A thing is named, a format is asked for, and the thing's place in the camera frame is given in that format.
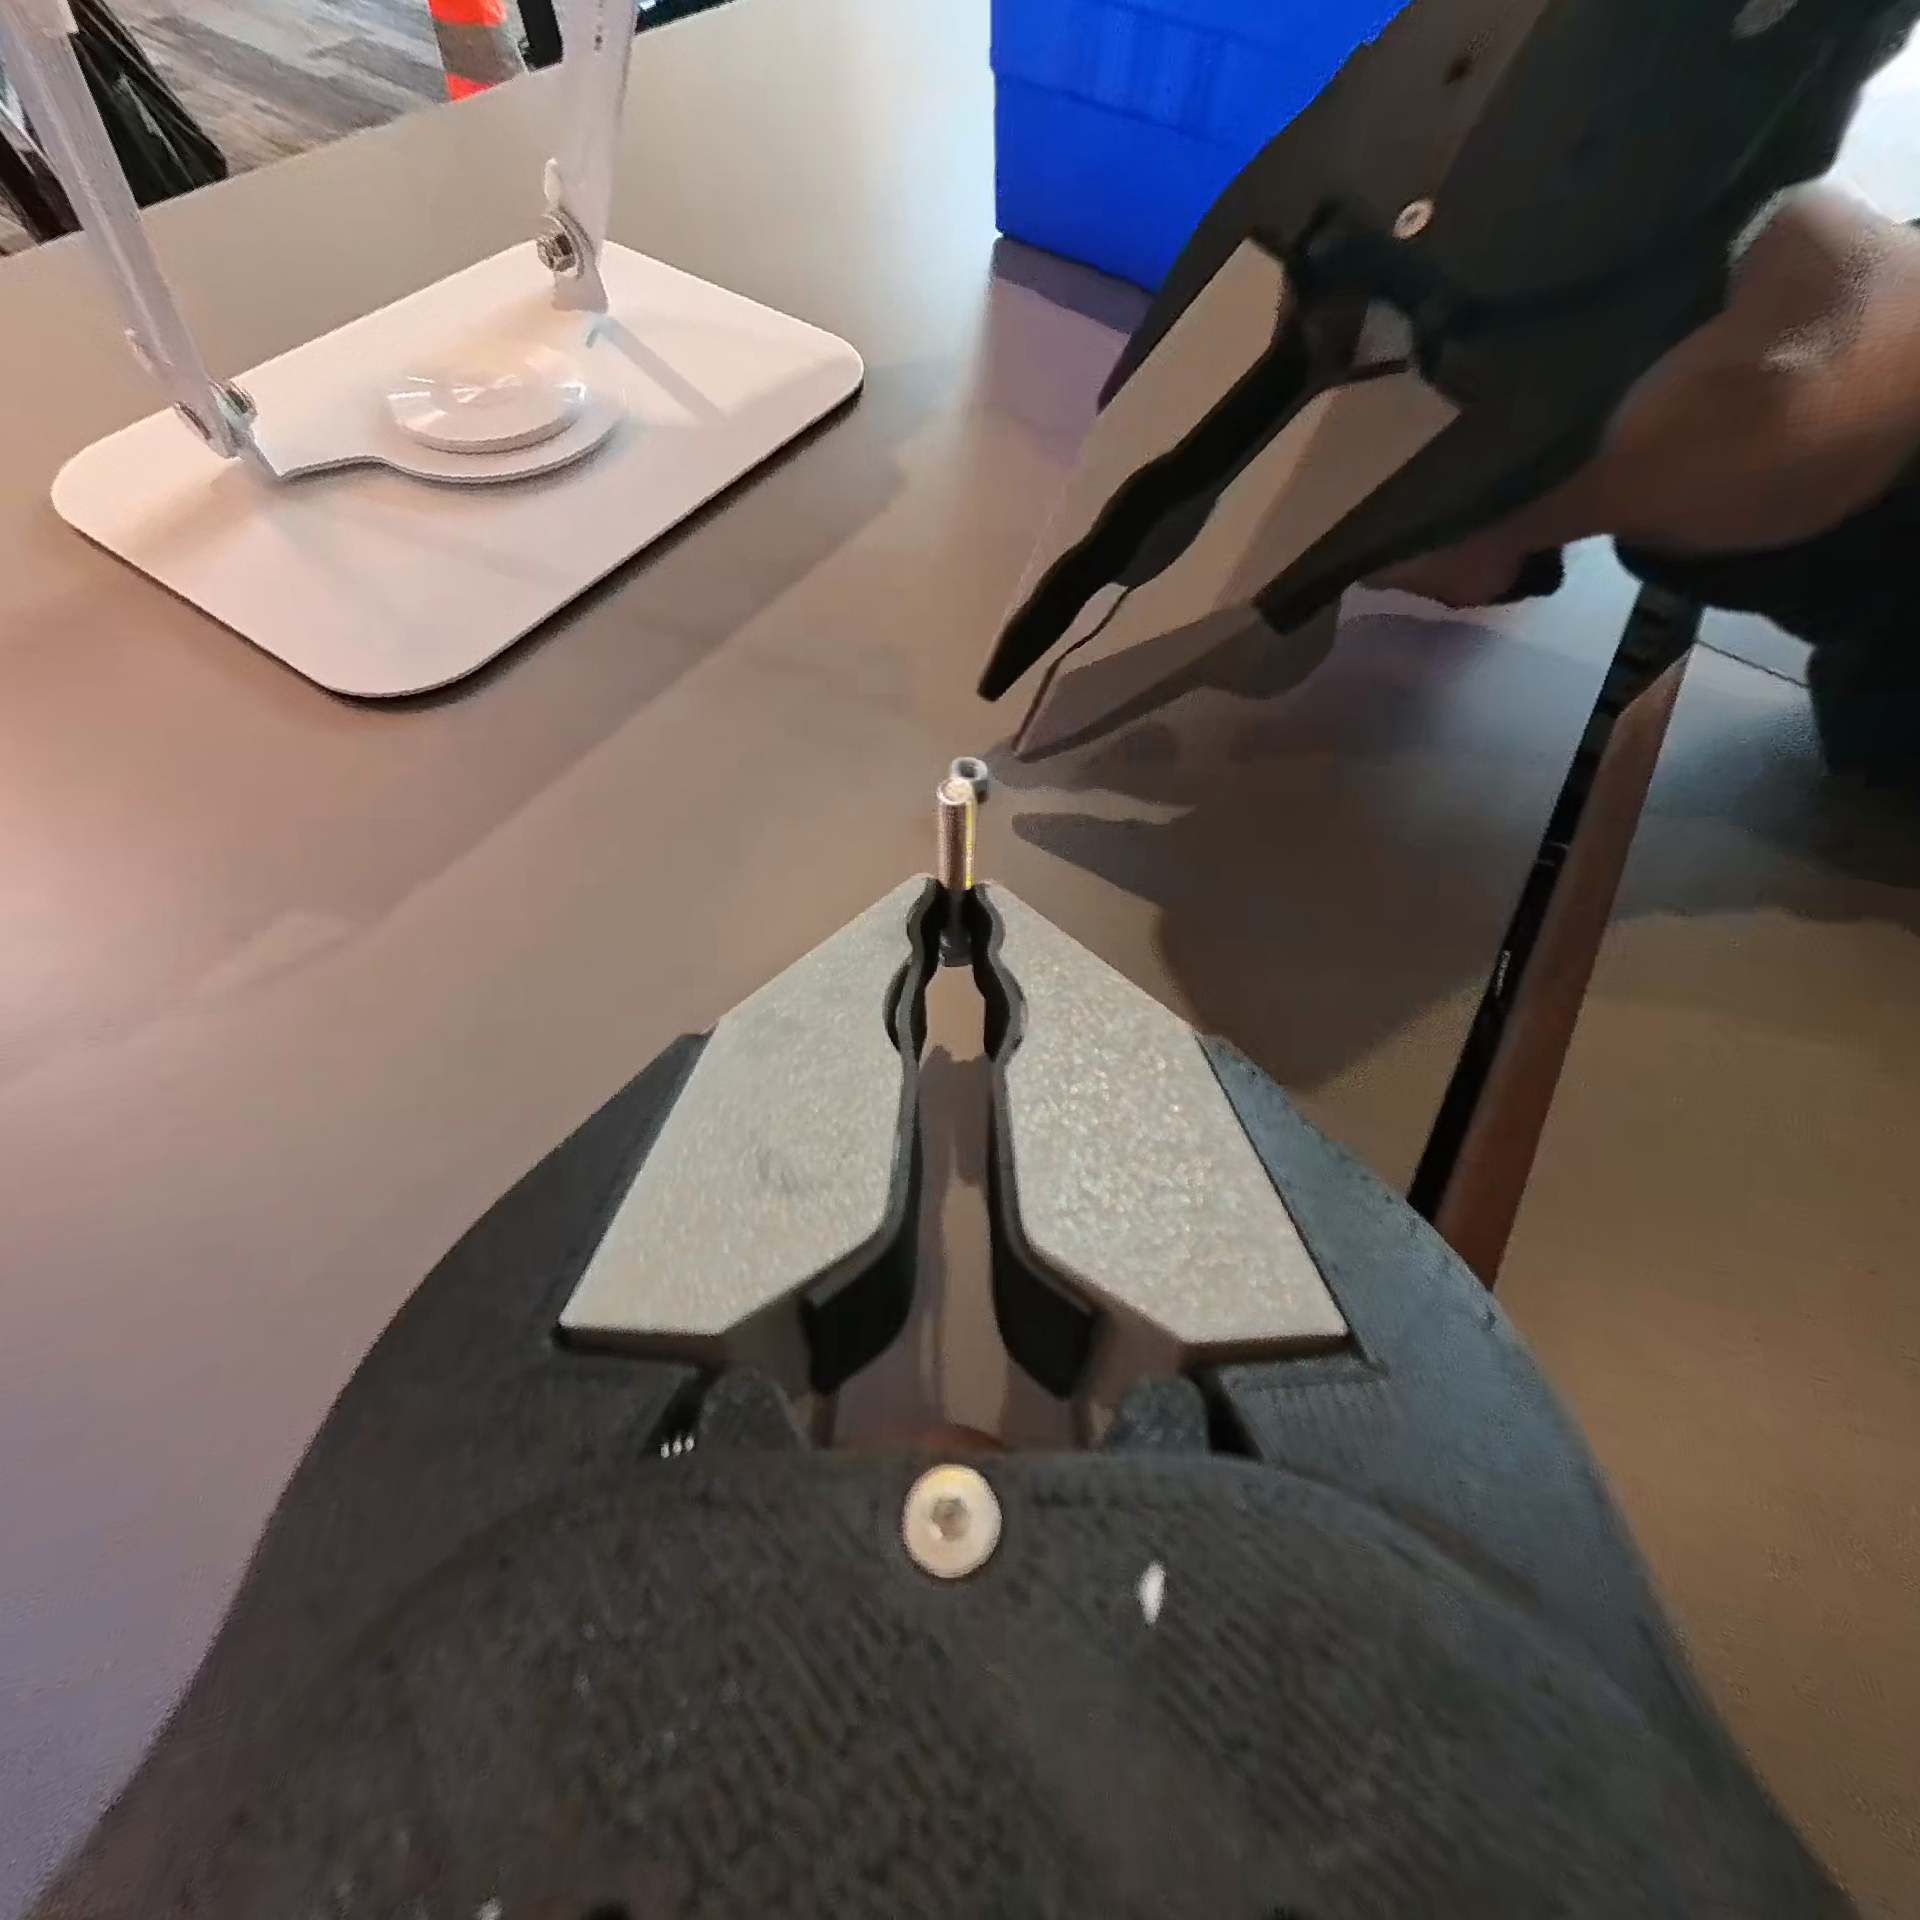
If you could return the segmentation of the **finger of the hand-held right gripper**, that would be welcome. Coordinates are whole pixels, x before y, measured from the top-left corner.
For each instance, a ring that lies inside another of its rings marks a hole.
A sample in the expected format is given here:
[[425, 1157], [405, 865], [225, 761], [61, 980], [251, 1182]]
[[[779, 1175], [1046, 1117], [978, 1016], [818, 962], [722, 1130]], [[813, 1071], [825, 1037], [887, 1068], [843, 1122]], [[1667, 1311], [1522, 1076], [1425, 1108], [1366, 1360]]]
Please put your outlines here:
[[1153, 343], [1114, 366], [1063, 493], [1027, 558], [976, 693], [1001, 698], [1054, 657], [1103, 589], [1157, 581], [1259, 447], [1353, 367], [1363, 295], [1299, 295], [1257, 240]]
[[1455, 417], [1414, 372], [1311, 398], [1227, 481], [1213, 508], [1176, 510], [1190, 540], [1152, 534], [1091, 589], [1011, 732], [1015, 753], [1063, 753], [1192, 689], [1263, 698], [1331, 646], [1337, 602], [1271, 625], [1259, 591], [1366, 502]]

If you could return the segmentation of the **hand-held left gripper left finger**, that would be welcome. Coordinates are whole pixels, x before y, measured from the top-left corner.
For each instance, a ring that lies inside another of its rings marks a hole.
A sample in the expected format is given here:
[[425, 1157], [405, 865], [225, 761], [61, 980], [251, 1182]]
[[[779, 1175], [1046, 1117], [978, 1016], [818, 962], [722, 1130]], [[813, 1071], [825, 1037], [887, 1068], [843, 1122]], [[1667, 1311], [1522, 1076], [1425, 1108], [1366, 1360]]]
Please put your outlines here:
[[570, 1348], [839, 1388], [894, 1343], [943, 903], [911, 876], [703, 1036], [560, 1311]]

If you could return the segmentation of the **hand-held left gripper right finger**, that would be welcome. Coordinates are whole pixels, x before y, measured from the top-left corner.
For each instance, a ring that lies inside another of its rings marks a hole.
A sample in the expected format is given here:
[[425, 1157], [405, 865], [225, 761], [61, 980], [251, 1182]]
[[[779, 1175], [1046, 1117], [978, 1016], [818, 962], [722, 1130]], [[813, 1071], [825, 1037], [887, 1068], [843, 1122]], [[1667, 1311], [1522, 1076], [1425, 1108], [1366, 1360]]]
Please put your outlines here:
[[992, 1303], [1065, 1404], [1337, 1353], [1350, 1325], [1202, 1036], [1001, 884], [968, 904], [989, 1063]]

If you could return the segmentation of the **steel threaded bolt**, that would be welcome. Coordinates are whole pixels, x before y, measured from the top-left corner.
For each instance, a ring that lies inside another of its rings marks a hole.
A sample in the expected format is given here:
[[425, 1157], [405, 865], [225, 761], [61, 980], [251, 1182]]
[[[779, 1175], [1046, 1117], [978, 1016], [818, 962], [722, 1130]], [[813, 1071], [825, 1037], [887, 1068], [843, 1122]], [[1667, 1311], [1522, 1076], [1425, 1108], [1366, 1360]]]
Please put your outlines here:
[[976, 815], [983, 804], [951, 767], [935, 791], [935, 873], [943, 892], [938, 935], [946, 968], [971, 964], [968, 901], [976, 880]]

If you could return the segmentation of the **person's right hand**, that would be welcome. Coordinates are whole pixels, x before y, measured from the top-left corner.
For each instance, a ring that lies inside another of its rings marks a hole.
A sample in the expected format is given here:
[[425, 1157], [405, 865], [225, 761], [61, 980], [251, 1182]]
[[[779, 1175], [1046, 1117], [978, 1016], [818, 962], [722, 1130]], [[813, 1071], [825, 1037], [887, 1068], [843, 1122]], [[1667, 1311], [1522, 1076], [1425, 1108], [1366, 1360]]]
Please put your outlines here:
[[1371, 585], [1488, 607], [1528, 558], [1591, 537], [1681, 558], [1795, 544], [1886, 493], [1914, 441], [1914, 226], [1803, 184], [1746, 240], [1719, 314], [1635, 381], [1569, 480]]

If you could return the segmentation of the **blue plastic box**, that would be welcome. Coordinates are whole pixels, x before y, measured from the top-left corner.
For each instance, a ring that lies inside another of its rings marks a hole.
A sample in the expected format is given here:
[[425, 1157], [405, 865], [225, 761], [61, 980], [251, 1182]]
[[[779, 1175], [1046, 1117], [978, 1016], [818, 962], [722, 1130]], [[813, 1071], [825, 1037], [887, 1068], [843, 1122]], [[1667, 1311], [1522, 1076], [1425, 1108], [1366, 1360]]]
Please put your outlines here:
[[1402, 1], [992, 1], [995, 228], [1157, 289]]

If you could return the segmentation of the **brown wooden table edge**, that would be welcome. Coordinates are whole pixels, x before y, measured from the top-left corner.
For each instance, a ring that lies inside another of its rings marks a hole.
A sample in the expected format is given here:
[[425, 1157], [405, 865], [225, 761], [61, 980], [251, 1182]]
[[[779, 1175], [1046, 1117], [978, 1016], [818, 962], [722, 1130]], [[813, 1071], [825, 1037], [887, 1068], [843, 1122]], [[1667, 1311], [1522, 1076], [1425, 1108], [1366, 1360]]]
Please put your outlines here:
[[1638, 589], [1547, 813], [1407, 1201], [1491, 1288], [1611, 924], [1701, 605]]

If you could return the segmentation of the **person's dark clothing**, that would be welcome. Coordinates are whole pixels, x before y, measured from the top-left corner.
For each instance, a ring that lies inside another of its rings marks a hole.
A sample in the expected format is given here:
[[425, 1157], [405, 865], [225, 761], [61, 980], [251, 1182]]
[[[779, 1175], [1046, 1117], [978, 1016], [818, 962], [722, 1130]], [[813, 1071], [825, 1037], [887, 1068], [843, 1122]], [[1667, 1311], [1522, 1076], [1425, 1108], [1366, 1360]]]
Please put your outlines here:
[[1645, 585], [1761, 617], [1809, 648], [1819, 750], [1838, 776], [1918, 786], [1918, 493], [1880, 500], [1811, 540], [1719, 554], [1616, 541]]

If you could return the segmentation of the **orange traffic cone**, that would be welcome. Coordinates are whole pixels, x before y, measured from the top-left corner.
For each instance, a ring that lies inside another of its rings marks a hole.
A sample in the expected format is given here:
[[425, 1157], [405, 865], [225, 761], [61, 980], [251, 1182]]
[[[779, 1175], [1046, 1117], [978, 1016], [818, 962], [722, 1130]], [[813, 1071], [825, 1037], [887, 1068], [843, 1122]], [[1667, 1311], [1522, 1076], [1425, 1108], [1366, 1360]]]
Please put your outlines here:
[[432, 0], [425, 7], [450, 100], [466, 100], [526, 70], [511, 4]]

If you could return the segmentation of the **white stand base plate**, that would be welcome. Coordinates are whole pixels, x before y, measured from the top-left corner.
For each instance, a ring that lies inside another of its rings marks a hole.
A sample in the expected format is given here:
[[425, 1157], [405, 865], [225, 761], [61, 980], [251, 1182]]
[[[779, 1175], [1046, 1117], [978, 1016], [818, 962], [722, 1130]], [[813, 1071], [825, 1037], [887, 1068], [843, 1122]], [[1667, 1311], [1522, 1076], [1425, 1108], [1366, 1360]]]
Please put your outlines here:
[[77, 449], [58, 518], [351, 698], [450, 688], [862, 389], [856, 350], [607, 238], [632, 4], [560, 4], [534, 238], [211, 374], [138, 221], [67, 4], [3, 68], [163, 408]]

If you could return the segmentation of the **dark furniture frame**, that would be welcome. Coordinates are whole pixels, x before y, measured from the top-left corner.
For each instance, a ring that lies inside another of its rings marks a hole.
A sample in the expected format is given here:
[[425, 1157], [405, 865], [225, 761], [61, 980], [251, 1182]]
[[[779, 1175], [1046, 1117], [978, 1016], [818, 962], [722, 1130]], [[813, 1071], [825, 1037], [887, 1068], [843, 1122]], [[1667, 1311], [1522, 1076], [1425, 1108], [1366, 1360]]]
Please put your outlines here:
[[[82, 77], [135, 202], [146, 207], [225, 180], [225, 154], [146, 58], [126, 22], [98, 1], [75, 1], [71, 13]], [[9, 77], [1, 77], [1, 209], [3, 253], [80, 226]]]

